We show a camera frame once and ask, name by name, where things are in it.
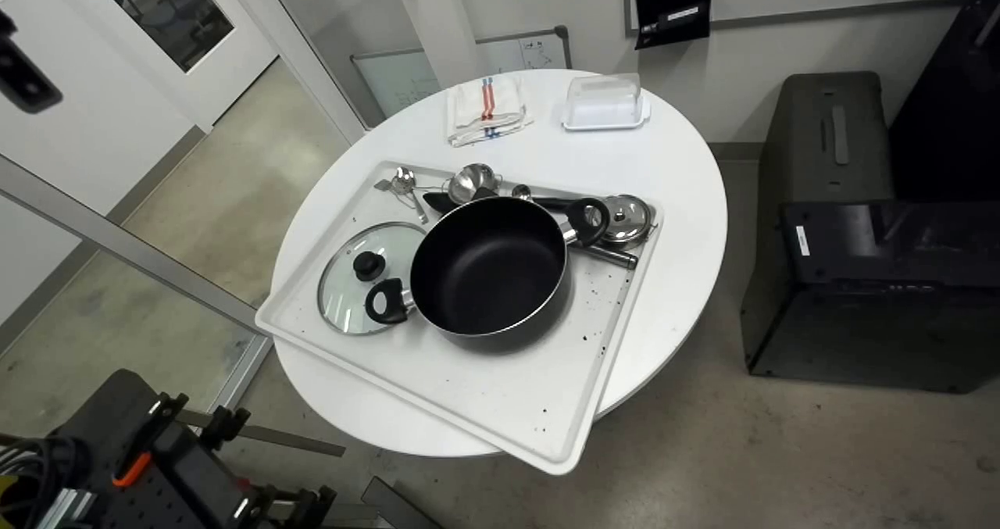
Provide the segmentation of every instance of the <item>lid knob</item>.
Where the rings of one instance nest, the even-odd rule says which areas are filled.
[[[361,281],[375,281],[385,270],[385,258],[372,252],[360,252],[354,258],[354,275]]]

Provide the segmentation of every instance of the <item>clear plastic lid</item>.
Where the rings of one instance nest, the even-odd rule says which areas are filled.
[[[638,73],[575,77],[566,95],[563,126],[569,130],[626,129],[643,120]]]
[[[384,323],[368,318],[365,297],[376,283],[397,277],[410,283],[413,256],[424,230],[410,223],[379,223],[341,245],[319,282],[319,312],[346,334],[374,334]]]

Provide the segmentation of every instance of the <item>black pot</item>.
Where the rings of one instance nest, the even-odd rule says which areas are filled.
[[[588,208],[601,215],[594,225]],[[387,279],[369,291],[365,311],[379,323],[406,321],[416,308],[449,339],[482,351],[536,341],[559,319],[572,294],[567,245],[592,245],[610,213],[596,198],[565,206],[560,225],[546,209],[512,197],[486,197],[447,213],[423,238],[410,290]],[[385,295],[377,312],[375,298]]]

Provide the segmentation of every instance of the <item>folded dish towel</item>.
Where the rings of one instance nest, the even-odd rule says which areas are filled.
[[[453,147],[515,133],[532,122],[517,77],[458,84],[448,90],[447,98],[448,142]]]

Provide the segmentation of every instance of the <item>white label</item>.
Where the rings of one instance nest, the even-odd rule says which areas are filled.
[[[667,16],[667,20],[668,21],[678,20],[681,19],[681,17],[693,16],[693,14],[696,14],[697,12],[698,12],[698,7],[694,6],[694,8],[685,9],[683,10],[683,12],[669,14]]]
[[[806,229],[804,227],[795,227],[795,236],[799,237],[799,250],[802,251],[804,257],[809,257],[809,241],[806,241]]]

